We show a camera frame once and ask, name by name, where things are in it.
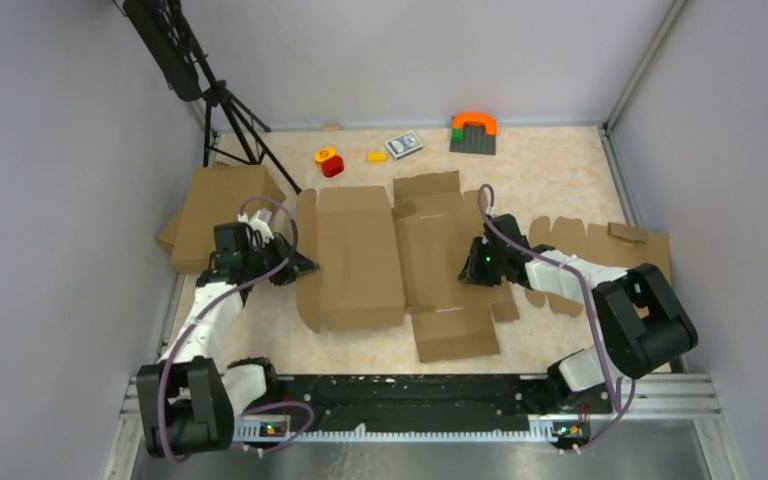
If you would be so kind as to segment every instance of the black tripod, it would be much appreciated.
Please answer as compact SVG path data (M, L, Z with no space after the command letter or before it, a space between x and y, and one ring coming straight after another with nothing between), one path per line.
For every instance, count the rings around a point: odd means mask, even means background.
M269 132L270 128L228 90L224 80L216 79L216 75L207 63L207 55L201 49L189 22L184 17L181 0L125 0L123 9L178 97L187 102L203 98L207 104L204 117L203 165L207 166L211 150L247 165L260 165L265 157L269 157L284 178L290 182L293 190L297 194L300 193L302 189L293 181L293 177L287 173L281 162L275 158L275 154L255 130L254 124L259 125L265 132ZM199 86L198 72L194 63L198 64L207 80L208 88L204 92ZM211 129L210 123L213 109L217 106L225 112L231 129L234 130L237 140L246 152L246 159L223 152L213 145L216 133ZM258 150L257 155L246 140L241 124L254 139Z

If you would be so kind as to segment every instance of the gray base plate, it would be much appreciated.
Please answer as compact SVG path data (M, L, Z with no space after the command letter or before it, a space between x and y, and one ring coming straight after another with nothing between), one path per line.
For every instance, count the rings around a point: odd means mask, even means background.
M464 139L460 142L453 142L450 138L449 151L496 155L496 136L485 135L484 127L480 125L464 125Z

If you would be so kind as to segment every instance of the floor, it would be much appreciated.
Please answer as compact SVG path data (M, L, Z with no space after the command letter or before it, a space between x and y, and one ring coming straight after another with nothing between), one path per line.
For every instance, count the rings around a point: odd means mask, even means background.
M581 218L585 223L623 221L595 127L501 128L495 156L450 153L448 129L416 130L425 144L422 151L400 161L367 163L368 152L383 151L384 142L401 133L404 130L280 132L264 139L302 188L384 185L392 197L393 178L460 170L463 190L492 184L496 212L514 214L520 225L544 215ZM323 177L313 160L316 151L329 145L346 165L331 179ZM219 147L243 156L233 135L223 135ZM277 169L265 164L284 191L292 192ZM292 207L293 198L287 203ZM185 281L173 331L192 305L194 281L194 276ZM294 286L260 285L232 328L217 365L265 356L282 374L537 373L592 344L586 317L534 307L519 287L514 287L514 298L521 318L497 325L501 355L420 364L407 315L400 328L316 334L298 317Z

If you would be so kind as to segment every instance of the robotic arm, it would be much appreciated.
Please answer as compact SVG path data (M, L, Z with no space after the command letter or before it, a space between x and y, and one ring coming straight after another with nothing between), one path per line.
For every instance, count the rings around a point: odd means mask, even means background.
M484 236L473 239L458 279L473 285L495 286L504 277L530 290L585 303L578 277L561 266L578 270L595 305L613 379L622 375L638 379L698 343L696 328L656 266L607 267L547 245L530 248L512 215L500 215L490 221L505 237L543 258L520 252L485 224ZM641 319L635 307L647 308L648 314ZM549 367L547 389L539 409L548 411L604 381L596 346L576 352Z
M220 299L223 294L278 267L288 255L287 265L269 279L276 286L293 283L300 275L319 268L292 251L283 235L270 230L267 223L270 217L271 212L261 209L252 218L241 215L239 222L214 229L216 251L211 255L211 265L196 281L193 307L172 343L178 343L184 332L189 331L177 355L171 359L174 363L162 392L167 402L167 436L172 451L177 454L229 448L234 418L276 381L275 370L266 359L236 362L228 366L224 376L219 374L213 360L221 352L231 324L251 289ZM198 318L205 310L207 313ZM144 365L137 373L146 449L155 457L163 456L157 407L162 389L161 372L164 363L170 361L171 350L161 356L159 363ZM190 398L181 395L184 389L189 390Z

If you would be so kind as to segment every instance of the yellow block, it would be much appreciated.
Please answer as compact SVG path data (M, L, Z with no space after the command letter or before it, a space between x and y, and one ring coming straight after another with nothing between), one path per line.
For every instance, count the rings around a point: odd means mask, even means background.
M325 160L337 155L337 149L334 147L325 147L322 150L316 152L313 159L316 160L317 165L321 164Z
M370 152L366 154L366 161L370 163L381 163L387 161L387 153L385 152Z

